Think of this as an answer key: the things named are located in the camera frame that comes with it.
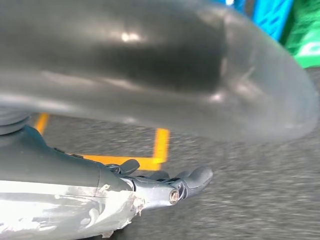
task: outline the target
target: yellow road marking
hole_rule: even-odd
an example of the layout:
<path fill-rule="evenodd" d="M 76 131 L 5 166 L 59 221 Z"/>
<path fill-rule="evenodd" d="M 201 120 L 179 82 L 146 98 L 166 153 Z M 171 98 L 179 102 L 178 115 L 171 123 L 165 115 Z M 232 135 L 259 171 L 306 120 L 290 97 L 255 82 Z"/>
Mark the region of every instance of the yellow road marking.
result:
<path fill-rule="evenodd" d="M 153 163 L 161 164 L 167 162 L 170 131 L 165 128 L 157 128 L 153 147 Z"/>
<path fill-rule="evenodd" d="M 157 171 L 160 170 L 160 164 L 153 163 L 152 157 L 132 157 L 132 156 L 99 156 L 99 155 L 82 155 L 85 159 L 90 159 L 102 164 L 123 164 L 129 159 L 135 159 L 139 162 L 140 170 Z"/>
<path fill-rule="evenodd" d="M 38 130 L 41 135 L 43 135 L 49 120 L 49 114 L 42 113 L 34 125 L 34 128 Z"/>
<path fill-rule="evenodd" d="M 40 134 L 43 135 L 49 120 L 48 113 L 42 113 L 34 125 Z M 135 156 L 103 156 L 79 154 L 85 159 L 90 159 L 103 164 L 123 164 L 129 159 L 136 159 L 140 163 L 140 170 L 157 171 L 162 168 L 162 163 L 168 159 L 170 131 L 164 128 L 157 128 L 155 131 L 152 157 Z"/>

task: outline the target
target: silver metal part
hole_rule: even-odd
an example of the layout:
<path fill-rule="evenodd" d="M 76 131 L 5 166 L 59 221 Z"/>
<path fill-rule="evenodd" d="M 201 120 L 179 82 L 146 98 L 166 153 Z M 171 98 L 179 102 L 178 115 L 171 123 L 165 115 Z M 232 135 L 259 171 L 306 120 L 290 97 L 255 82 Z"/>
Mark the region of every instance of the silver metal part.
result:
<path fill-rule="evenodd" d="M 177 189 L 165 183 L 148 179 L 145 177 L 122 177 L 122 179 L 131 180 L 134 186 L 137 196 L 144 200 L 143 209 L 156 209 L 168 207 L 176 204 L 173 200 L 173 192 Z"/>
<path fill-rule="evenodd" d="M 29 119 L 29 115 L 29 112 L 21 109 L 0 106 L 0 136 L 23 128 Z"/>
<path fill-rule="evenodd" d="M 109 191 L 104 186 L 0 181 L 0 239 L 106 235 L 129 224 L 143 204 L 136 192 Z"/>

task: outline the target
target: black plastic part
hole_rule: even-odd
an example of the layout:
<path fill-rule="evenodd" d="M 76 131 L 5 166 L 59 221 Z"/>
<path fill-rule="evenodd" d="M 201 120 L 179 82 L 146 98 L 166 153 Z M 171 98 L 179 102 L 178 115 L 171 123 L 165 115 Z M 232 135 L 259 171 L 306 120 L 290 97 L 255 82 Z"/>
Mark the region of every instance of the black plastic part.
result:
<path fill-rule="evenodd" d="M 0 137 L 0 180 L 102 187 L 129 186 L 102 163 L 71 156 L 46 145 L 35 129 L 24 128 Z"/>

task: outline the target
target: pavement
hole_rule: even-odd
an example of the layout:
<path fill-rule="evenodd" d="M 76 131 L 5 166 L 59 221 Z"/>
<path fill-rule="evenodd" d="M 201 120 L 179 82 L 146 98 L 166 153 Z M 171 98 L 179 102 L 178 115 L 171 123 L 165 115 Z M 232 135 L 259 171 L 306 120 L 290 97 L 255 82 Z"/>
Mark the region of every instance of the pavement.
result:
<path fill-rule="evenodd" d="M 307 71 L 320 90 L 320 69 Z M 69 153 L 152 157 L 155 132 L 51 116 L 44 138 Z M 229 144 L 171 132 L 168 161 L 162 168 L 174 176 L 200 165 L 214 173 L 204 193 L 174 207 L 143 212 L 112 239 L 320 239 L 320 125 L 304 138 L 282 144 Z"/>

